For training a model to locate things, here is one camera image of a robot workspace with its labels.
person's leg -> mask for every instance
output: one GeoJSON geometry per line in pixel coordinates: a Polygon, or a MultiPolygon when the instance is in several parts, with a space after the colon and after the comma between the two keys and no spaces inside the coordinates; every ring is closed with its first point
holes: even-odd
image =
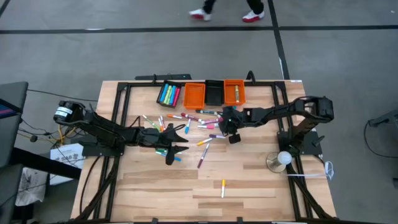
{"type": "Polygon", "coordinates": [[[264,4],[261,0],[246,0],[251,8],[251,12],[245,15],[242,20],[243,22],[254,22],[264,17],[264,4]]]}
{"type": "Polygon", "coordinates": [[[261,0],[246,0],[249,4],[249,7],[253,12],[258,15],[264,11],[264,4],[261,0]]]}
{"type": "Polygon", "coordinates": [[[216,0],[206,0],[201,9],[190,11],[189,14],[194,19],[209,21],[211,19],[211,11],[213,10],[213,6],[214,6],[215,2],[216,2],[216,0]]]}

black pants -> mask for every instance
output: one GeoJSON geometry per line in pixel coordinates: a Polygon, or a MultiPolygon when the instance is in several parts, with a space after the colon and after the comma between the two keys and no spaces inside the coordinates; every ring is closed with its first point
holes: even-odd
{"type": "MultiPolygon", "coordinates": [[[[261,0],[246,0],[249,4],[249,7],[255,14],[260,14],[264,10],[264,4],[261,2],[261,0]]],[[[205,5],[203,6],[203,10],[207,13],[210,14],[211,11],[213,10],[213,6],[216,0],[206,0],[205,5]]]]}

wooden tabletop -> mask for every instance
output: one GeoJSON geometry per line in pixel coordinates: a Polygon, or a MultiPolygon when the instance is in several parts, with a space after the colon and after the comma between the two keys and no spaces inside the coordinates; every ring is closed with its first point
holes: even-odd
{"type": "MultiPolygon", "coordinates": [[[[111,119],[117,84],[115,81],[103,82],[99,95],[97,113],[108,119],[111,119]]],[[[289,101],[305,96],[301,82],[286,81],[286,88],[289,101]]],[[[193,110],[186,110],[182,106],[183,90],[175,109],[155,102],[159,91],[160,87],[132,88],[127,125],[144,114],[153,121],[163,115],[166,125],[174,123],[176,126],[185,124],[187,120],[168,118],[167,113],[195,114],[193,110]]],[[[123,99],[122,94],[118,122],[121,119],[123,99]]],[[[274,106],[271,88],[247,86],[246,103],[243,106],[274,106]]],[[[206,106],[206,110],[221,110],[221,107],[206,106]]],[[[199,117],[214,118],[207,115],[199,117]]],[[[295,124],[301,120],[302,117],[293,117],[295,124]]],[[[236,217],[243,217],[246,221],[294,220],[287,177],[271,172],[265,164],[267,155],[279,150],[276,120],[255,129],[239,129],[242,141],[237,144],[230,144],[227,139],[214,139],[200,169],[197,169],[197,165],[205,145],[196,146],[196,143],[208,138],[209,134],[221,132],[219,129],[199,129],[197,125],[198,123],[192,121],[188,134],[183,129],[177,131],[180,136],[189,140],[188,143],[178,145],[188,146],[189,149],[177,155],[182,158],[181,162],[174,161],[171,166],[166,165],[165,158],[156,154],[154,149],[126,148],[119,166],[112,222],[149,222],[153,217],[159,221],[235,221],[236,217]],[[222,179],[226,179],[224,198],[221,198],[222,179]]],[[[141,126],[149,128],[150,124],[141,119],[141,126]]],[[[71,218],[78,216],[81,190],[94,159],[88,158],[84,163],[71,218]]],[[[83,197],[83,208],[98,189],[102,161],[98,161],[90,175],[83,197]]],[[[302,156],[302,163],[306,174],[324,173],[322,164],[313,156],[302,156]]],[[[327,213],[335,216],[326,178],[307,177],[306,180],[309,191],[318,203],[327,213]]],[[[299,190],[297,192],[304,217],[302,195],[299,190]]],[[[107,192],[104,199],[100,217],[104,217],[107,192]]]]}

blue marker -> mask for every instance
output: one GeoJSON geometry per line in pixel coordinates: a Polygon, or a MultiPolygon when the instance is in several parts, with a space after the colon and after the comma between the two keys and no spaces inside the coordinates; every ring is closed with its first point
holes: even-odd
{"type": "Polygon", "coordinates": [[[185,134],[188,134],[189,124],[191,123],[191,118],[188,120],[187,126],[185,127],[185,134]]]}
{"type": "Polygon", "coordinates": [[[160,102],[164,101],[164,98],[166,97],[167,89],[169,88],[169,84],[166,83],[163,89],[162,97],[160,98],[160,102]]]}
{"type": "MultiPolygon", "coordinates": [[[[164,156],[164,157],[166,157],[166,154],[165,154],[165,153],[156,152],[156,154],[159,154],[159,155],[161,155],[161,156],[164,156]]],[[[174,157],[174,159],[175,159],[176,161],[180,161],[180,162],[181,162],[181,158],[174,157]]]]}
{"type": "Polygon", "coordinates": [[[173,89],[172,89],[172,97],[170,98],[170,104],[171,104],[171,105],[173,105],[174,95],[175,95],[175,86],[173,86],[173,89]]]}

white cable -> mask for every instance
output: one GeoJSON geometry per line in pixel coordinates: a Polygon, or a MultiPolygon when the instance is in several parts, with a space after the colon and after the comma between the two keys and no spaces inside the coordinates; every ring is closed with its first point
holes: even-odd
{"type": "Polygon", "coordinates": [[[325,174],[285,174],[281,173],[286,176],[291,176],[291,177],[324,177],[326,176],[328,180],[331,180],[333,175],[335,174],[335,171],[333,170],[333,163],[330,161],[325,162],[325,174]]]}

